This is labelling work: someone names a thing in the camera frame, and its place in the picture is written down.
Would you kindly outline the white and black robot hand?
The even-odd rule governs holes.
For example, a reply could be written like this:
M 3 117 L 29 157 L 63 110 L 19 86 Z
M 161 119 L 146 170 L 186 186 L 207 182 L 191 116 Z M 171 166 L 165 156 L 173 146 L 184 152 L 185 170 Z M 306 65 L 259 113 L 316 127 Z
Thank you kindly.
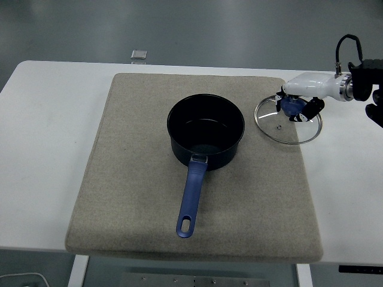
M 350 74 L 332 75 L 305 72 L 287 81 L 275 95 L 276 111 L 293 122 L 307 122 L 325 106 L 324 98 L 346 102 L 353 99 Z

